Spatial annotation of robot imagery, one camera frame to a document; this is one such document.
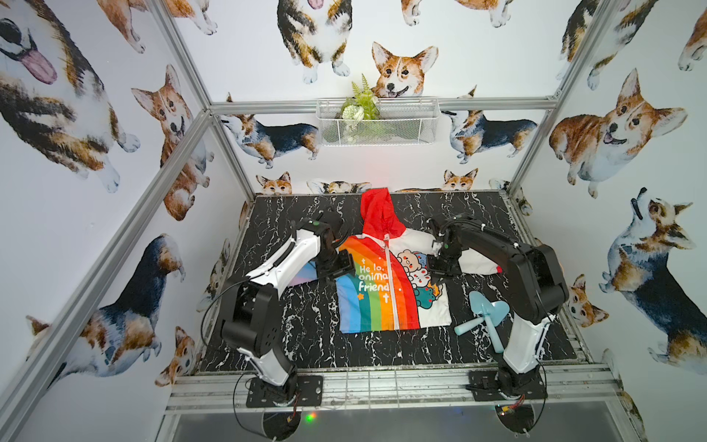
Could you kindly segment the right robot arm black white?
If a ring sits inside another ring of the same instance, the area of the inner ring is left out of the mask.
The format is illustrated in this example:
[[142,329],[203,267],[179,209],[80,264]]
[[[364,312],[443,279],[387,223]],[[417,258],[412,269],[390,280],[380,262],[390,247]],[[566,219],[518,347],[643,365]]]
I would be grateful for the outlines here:
[[539,350],[569,300],[554,249],[515,241],[467,215],[430,218],[427,228],[436,246],[428,258],[433,276],[451,278],[494,270],[509,280],[511,292],[506,301],[513,323],[493,386],[508,398],[525,394],[541,378]]

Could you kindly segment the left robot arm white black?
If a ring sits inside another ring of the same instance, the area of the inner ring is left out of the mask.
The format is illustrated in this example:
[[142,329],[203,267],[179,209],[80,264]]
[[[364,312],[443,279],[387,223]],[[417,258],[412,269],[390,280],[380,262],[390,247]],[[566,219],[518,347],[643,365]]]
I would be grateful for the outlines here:
[[296,365],[283,348],[280,299],[287,287],[300,284],[296,278],[308,266],[314,276],[307,283],[351,274],[351,254],[338,250],[349,236],[344,220],[333,212],[292,222],[290,236],[270,258],[221,292],[214,332],[252,365],[257,375],[252,388],[267,404],[287,406],[299,394]]

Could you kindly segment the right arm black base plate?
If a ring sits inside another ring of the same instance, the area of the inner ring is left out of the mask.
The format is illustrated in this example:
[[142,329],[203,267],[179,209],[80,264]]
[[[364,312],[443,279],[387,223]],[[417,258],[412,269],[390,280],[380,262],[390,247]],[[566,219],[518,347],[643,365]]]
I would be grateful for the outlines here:
[[466,389],[475,401],[516,401],[522,396],[526,400],[544,400],[548,397],[539,368],[523,374],[499,368],[470,371],[468,375]]

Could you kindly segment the rainbow kids hooded jacket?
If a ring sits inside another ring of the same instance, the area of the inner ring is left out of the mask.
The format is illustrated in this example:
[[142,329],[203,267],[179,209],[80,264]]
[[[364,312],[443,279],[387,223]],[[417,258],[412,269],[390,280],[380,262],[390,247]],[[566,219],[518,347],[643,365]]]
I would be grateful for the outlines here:
[[429,234],[407,228],[390,193],[363,193],[363,232],[338,248],[353,258],[353,272],[336,279],[342,333],[419,330],[449,326],[447,288],[432,276],[428,257],[441,246]]

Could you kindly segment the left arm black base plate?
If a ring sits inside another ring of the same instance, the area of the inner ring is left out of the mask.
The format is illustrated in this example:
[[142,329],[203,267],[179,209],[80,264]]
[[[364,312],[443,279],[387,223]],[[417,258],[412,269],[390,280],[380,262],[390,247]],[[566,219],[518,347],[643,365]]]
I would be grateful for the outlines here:
[[283,386],[274,386],[254,378],[248,386],[248,408],[320,406],[322,403],[322,376],[291,376]]

